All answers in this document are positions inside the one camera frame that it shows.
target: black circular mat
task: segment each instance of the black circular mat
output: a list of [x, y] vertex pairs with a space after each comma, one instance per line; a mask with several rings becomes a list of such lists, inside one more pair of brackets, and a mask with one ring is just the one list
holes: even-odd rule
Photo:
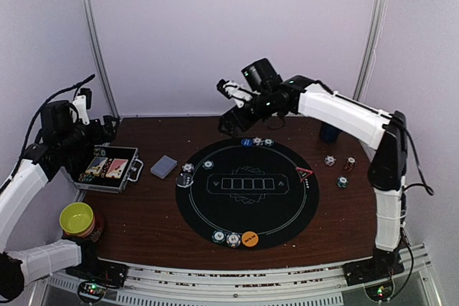
[[[252, 140], [223, 140], [194, 154], [188, 160], [194, 182], [176, 187], [177, 205], [188, 225], [207, 240], [216, 230], [253, 231], [259, 242], [251, 249], [275, 247], [300, 234], [314, 217], [317, 178], [312, 174], [301, 181], [296, 168], [311, 167], [284, 145], [242, 142]], [[205, 161], [212, 161], [213, 168], [205, 169]]]

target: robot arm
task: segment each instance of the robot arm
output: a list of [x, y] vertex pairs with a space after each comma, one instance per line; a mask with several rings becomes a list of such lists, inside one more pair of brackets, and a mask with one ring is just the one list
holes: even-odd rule
[[320, 81], [299, 75], [282, 81], [267, 59], [256, 61], [242, 73], [252, 91], [225, 80], [217, 85], [225, 97], [236, 99], [236, 106], [219, 120], [222, 133], [234, 135], [274, 113], [284, 117], [292, 112], [337, 127], [376, 150], [368, 171], [377, 199], [374, 256], [389, 254], [393, 262], [388, 264], [393, 264], [405, 215], [407, 140], [404, 115], [373, 109], [332, 92]]
[[90, 98], [90, 90], [81, 89], [72, 102], [45, 103], [40, 108], [42, 129], [36, 142], [27, 147], [18, 169], [1, 187], [0, 303], [13, 300], [21, 294], [24, 286], [58, 270], [82, 263], [98, 269], [95, 254], [87, 250], [91, 244], [82, 241], [59, 240], [44, 247], [5, 252], [6, 243], [27, 205], [58, 170], [65, 167], [70, 172], [95, 144], [114, 139], [118, 119], [104, 116], [104, 125], [99, 120], [90, 120], [87, 115]]

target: orange button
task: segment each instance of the orange button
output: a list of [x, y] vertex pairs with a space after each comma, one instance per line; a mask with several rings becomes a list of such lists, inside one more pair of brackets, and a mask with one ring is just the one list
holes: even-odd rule
[[247, 231], [242, 235], [242, 243], [246, 247], [254, 247], [258, 244], [258, 234], [252, 231]]

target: dark wooden tabletop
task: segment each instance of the dark wooden tabletop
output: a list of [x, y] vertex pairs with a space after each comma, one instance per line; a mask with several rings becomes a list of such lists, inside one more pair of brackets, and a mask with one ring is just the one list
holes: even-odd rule
[[[317, 213], [296, 238], [278, 247], [237, 250], [213, 244], [183, 220], [175, 200], [175, 178], [186, 160], [210, 143], [225, 139], [217, 131], [218, 118], [129, 118], [123, 120], [112, 145], [137, 147], [145, 168], [137, 183], [123, 194], [90, 191], [85, 202], [101, 211], [106, 228], [98, 242], [101, 258], [134, 264], [187, 269], [270, 269], [311, 266], [371, 256], [376, 235], [376, 199], [366, 170], [369, 160], [358, 140], [345, 133], [334, 144], [318, 138], [320, 123], [287, 118], [280, 130], [259, 123], [247, 137], [272, 138], [293, 149], [311, 165], [320, 186]], [[164, 180], [150, 167], [164, 154], [179, 166]], [[337, 158], [334, 167], [323, 163]], [[345, 173], [347, 156], [356, 168]], [[341, 174], [349, 177], [346, 189], [336, 186]]]

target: blue cup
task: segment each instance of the blue cup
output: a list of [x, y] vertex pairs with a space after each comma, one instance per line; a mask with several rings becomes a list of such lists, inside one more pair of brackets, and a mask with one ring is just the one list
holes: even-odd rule
[[322, 122], [318, 136], [324, 143], [334, 143], [338, 140], [339, 133], [341, 133], [341, 129]]

